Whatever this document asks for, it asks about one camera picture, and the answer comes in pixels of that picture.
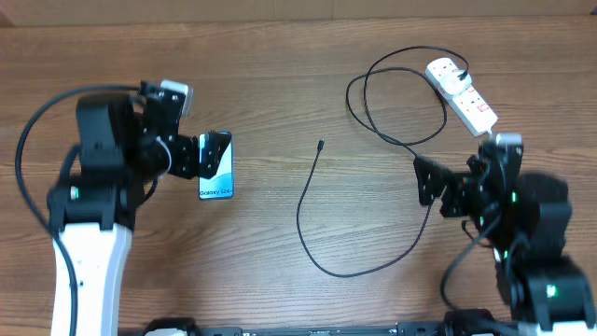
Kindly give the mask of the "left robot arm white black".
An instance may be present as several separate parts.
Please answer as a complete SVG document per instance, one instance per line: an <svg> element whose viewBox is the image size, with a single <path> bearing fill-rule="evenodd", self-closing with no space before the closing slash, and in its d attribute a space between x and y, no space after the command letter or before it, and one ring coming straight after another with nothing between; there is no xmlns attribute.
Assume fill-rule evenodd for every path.
<svg viewBox="0 0 597 336"><path fill-rule="evenodd" d="M79 141L49 190L44 217L25 186L22 154L29 132L60 101L77 97ZM66 91L26 123L15 153L21 195L53 242L53 335L115 335L122 278L136 211L167 174L198 175L197 140L178 133L193 90L180 82L95 85Z"/></svg>

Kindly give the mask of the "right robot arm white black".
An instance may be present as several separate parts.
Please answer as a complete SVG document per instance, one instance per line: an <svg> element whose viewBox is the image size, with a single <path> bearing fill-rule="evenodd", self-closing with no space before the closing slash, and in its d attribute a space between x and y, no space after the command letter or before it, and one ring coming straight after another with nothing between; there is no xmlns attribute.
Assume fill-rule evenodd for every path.
<svg viewBox="0 0 597 336"><path fill-rule="evenodd" d="M596 309L590 281L564 254L572 216L567 184L552 175L521 171L523 143L509 137L479 145L466 172L417 157L413 161L419 202L440 199L444 217L472 221L478 236L442 275L449 277L482 241L493 250L496 286L511 322L484 309L461 309L445 300L449 312L439 335L593 335Z"/></svg>

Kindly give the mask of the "Samsung Galaxy smartphone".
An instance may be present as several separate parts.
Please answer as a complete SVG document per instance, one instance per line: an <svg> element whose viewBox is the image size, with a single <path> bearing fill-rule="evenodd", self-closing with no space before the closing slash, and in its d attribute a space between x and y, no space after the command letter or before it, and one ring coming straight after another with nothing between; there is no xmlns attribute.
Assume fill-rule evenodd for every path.
<svg viewBox="0 0 597 336"><path fill-rule="evenodd" d="M233 142L230 132L199 136L199 198L226 200L234 196Z"/></svg>

